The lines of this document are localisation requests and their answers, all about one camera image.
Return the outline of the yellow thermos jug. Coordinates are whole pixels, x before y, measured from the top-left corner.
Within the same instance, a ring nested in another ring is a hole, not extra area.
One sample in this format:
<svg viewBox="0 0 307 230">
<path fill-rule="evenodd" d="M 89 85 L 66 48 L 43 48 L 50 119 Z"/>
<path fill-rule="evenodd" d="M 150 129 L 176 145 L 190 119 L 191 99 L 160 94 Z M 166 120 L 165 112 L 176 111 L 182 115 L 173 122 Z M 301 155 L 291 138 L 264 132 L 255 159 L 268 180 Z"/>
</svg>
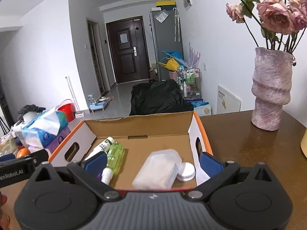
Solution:
<svg viewBox="0 0 307 230">
<path fill-rule="evenodd" d="M 301 147 L 301 151 L 303 152 L 304 156 L 307 158 L 307 129 L 302 137 L 300 147 Z"/>
</svg>

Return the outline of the orange cardboard pumpkin box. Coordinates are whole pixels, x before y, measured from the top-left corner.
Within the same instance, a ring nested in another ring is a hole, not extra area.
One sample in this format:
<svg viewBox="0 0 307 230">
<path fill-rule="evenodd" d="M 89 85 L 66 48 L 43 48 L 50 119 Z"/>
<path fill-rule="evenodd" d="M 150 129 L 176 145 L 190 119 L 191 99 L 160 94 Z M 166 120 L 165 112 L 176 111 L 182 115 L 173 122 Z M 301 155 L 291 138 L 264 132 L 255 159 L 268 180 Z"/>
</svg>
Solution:
<svg viewBox="0 0 307 230">
<path fill-rule="evenodd" d="M 68 163 L 68 150 L 75 147 L 72 161 L 83 160 L 100 142 L 112 137 L 124 147 L 124 157 L 118 174 L 110 186 L 130 191 L 132 183 L 146 158 L 154 151 L 174 149 L 183 162 L 192 163 L 196 176 L 191 181 L 176 180 L 173 190 L 194 188 L 210 177 L 202 170 L 199 155 L 212 153 L 209 139 L 200 117 L 195 112 L 129 116 L 126 118 L 81 121 L 49 157 L 54 167 Z"/>
</svg>

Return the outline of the white round jar lid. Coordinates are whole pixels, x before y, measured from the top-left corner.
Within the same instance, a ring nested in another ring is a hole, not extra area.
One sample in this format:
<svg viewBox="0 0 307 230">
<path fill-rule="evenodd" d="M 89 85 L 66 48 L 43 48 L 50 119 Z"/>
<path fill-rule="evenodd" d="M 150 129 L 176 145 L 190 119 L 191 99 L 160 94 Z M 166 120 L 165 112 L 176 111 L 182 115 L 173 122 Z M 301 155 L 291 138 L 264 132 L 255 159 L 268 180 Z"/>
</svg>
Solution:
<svg viewBox="0 0 307 230">
<path fill-rule="evenodd" d="M 192 163 L 183 162 L 181 163 L 181 167 L 177 173 L 176 178 L 179 181 L 187 182 L 192 180 L 196 175 L 195 167 Z"/>
</svg>

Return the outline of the dried pink rose bouquet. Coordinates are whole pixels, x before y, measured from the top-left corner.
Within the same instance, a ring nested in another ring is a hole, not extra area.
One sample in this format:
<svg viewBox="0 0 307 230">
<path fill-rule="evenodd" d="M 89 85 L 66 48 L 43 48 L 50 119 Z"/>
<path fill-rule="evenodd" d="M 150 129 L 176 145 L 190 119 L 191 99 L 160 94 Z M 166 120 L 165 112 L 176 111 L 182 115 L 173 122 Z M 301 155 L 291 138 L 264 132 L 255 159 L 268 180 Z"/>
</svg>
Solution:
<svg viewBox="0 0 307 230">
<path fill-rule="evenodd" d="M 292 54 L 306 32 L 306 0 L 240 0 L 227 3 L 226 13 L 237 24 L 255 19 L 268 50 Z"/>
</svg>

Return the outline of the green spray bottle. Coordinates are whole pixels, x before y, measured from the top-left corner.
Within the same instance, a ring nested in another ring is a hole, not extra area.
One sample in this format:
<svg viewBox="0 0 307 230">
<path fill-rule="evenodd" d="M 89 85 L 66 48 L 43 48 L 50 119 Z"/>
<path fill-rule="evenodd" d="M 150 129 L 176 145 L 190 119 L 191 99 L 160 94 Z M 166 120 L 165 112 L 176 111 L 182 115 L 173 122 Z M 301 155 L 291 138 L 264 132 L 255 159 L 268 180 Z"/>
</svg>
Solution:
<svg viewBox="0 0 307 230">
<path fill-rule="evenodd" d="M 118 173 L 124 156 L 124 147 L 119 142 L 115 142 L 108 151 L 107 165 L 102 171 L 101 182 L 109 185 L 113 176 Z"/>
</svg>

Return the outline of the clear plastic swab box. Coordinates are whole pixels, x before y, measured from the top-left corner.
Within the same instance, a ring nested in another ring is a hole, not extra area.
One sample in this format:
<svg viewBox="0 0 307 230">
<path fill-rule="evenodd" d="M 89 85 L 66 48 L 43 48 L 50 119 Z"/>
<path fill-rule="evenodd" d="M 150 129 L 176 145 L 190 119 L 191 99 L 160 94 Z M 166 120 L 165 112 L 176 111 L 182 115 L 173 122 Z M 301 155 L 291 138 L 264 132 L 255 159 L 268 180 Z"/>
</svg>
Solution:
<svg viewBox="0 0 307 230">
<path fill-rule="evenodd" d="M 173 149 L 152 152 L 132 182 L 136 190 L 170 190 L 182 159 Z"/>
</svg>

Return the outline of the black bag on floor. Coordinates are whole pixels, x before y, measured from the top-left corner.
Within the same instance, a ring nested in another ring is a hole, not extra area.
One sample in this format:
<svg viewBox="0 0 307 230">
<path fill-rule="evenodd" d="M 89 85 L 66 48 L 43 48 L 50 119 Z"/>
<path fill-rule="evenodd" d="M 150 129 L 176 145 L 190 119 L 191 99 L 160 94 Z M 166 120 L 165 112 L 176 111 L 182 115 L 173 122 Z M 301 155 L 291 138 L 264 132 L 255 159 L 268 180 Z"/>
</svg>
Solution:
<svg viewBox="0 0 307 230">
<path fill-rule="evenodd" d="M 133 86 L 131 116 L 193 111 L 176 81 L 151 81 Z"/>
</svg>

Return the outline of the white tissue pack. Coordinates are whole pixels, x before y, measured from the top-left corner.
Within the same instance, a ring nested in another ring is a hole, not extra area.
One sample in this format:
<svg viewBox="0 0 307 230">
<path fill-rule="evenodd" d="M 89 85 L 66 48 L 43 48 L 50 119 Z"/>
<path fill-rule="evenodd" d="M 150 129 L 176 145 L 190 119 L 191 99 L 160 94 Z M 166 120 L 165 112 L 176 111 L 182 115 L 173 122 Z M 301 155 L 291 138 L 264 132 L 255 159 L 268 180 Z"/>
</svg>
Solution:
<svg viewBox="0 0 307 230">
<path fill-rule="evenodd" d="M 58 135 L 48 144 L 45 149 L 48 152 L 48 155 L 50 156 L 55 149 L 59 146 L 59 144 L 69 135 L 70 129 L 68 127 L 65 127 L 58 133 Z"/>
</svg>

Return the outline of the white tube bottle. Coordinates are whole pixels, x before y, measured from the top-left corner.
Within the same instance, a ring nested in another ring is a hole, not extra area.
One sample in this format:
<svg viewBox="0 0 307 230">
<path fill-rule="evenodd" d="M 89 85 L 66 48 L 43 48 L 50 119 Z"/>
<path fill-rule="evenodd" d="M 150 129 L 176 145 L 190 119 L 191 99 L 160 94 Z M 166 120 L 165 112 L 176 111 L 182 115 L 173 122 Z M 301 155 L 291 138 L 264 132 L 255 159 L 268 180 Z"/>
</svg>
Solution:
<svg viewBox="0 0 307 230">
<path fill-rule="evenodd" d="M 98 154 L 99 152 L 105 152 L 107 153 L 111 146 L 115 143 L 115 140 L 112 137 L 108 137 L 105 140 L 103 140 L 103 142 L 101 142 L 99 145 L 97 145 L 87 156 L 87 158 L 85 158 L 85 160 L 90 159 L 91 157 L 93 157 L 94 155 Z"/>
</svg>

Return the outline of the orange tangerine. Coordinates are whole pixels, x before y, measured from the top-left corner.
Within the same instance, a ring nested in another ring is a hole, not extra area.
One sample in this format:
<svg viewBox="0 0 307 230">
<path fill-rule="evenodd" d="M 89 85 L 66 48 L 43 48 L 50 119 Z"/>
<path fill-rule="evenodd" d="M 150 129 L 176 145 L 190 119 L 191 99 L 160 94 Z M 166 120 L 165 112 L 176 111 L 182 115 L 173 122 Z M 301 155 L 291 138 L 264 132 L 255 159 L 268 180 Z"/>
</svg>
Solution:
<svg viewBox="0 0 307 230">
<path fill-rule="evenodd" d="M 16 158 L 22 158 L 31 154 L 31 152 L 27 148 L 22 148 L 17 152 Z"/>
</svg>

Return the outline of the red bucket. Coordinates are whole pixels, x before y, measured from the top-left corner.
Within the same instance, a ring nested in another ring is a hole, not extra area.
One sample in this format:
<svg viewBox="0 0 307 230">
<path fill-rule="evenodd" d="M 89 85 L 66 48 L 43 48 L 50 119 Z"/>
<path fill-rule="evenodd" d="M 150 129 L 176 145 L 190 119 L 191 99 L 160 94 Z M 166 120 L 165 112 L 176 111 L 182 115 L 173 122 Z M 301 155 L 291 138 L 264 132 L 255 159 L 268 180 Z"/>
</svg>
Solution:
<svg viewBox="0 0 307 230">
<path fill-rule="evenodd" d="M 66 99 L 62 101 L 57 108 L 57 111 L 64 112 L 68 122 L 71 122 L 75 119 L 74 104 L 71 99 Z"/>
</svg>

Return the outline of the dark brown entrance door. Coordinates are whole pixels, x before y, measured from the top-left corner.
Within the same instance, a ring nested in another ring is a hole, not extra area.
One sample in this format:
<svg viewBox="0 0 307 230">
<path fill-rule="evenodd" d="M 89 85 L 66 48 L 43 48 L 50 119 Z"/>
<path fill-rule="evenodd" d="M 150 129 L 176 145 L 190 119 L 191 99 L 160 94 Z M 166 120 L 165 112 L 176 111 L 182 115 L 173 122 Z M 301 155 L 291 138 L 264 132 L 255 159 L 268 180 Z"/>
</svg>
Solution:
<svg viewBox="0 0 307 230">
<path fill-rule="evenodd" d="M 106 24 L 116 82 L 150 78 L 149 56 L 142 16 Z"/>
</svg>

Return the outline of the blue tissue pack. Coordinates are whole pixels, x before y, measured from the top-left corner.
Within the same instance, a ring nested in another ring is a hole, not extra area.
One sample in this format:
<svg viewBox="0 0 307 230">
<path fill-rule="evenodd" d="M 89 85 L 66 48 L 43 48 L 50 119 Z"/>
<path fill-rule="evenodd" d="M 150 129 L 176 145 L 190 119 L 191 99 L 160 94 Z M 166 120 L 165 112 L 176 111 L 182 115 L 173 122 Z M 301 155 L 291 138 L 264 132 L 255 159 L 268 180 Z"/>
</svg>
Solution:
<svg viewBox="0 0 307 230">
<path fill-rule="evenodd" d="M 26 145 L 45 148 L 67 126 L 65 113 L 52 109 L 34 117 L 16 136 Z"/>
</svg>

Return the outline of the yellow bag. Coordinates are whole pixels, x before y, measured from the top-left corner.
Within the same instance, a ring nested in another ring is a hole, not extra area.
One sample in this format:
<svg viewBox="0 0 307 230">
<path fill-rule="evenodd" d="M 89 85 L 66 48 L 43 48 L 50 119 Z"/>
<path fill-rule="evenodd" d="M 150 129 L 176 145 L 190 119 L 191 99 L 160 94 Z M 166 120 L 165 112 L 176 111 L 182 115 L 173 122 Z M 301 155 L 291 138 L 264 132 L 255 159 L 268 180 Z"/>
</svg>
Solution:
<svg viewBox="0 0 307 230">
<path fill-rule="evenodd" d="M 178 67 L 180 66 L 179 63 L 174 58 L 163 58 L 159 65 L 166 68 L 168 71 L 177 71 Z"/>
</svg>

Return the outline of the pink textured ceramic vase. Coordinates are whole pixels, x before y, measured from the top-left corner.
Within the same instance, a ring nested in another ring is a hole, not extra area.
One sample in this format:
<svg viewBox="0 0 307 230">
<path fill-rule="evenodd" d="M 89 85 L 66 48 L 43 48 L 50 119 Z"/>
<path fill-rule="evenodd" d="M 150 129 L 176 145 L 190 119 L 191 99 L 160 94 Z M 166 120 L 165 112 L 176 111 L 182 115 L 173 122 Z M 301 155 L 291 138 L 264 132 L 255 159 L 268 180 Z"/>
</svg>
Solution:
<svg viewBox="0 0 307 230">
<path fill-rule="evenodd" d="M 256 97 L 251 122 L 266 131 L 276 131 L 283 106 L 290 100 L 293 55 L 280 50 L 255 49 L 251 92 Z"/>
</svg>

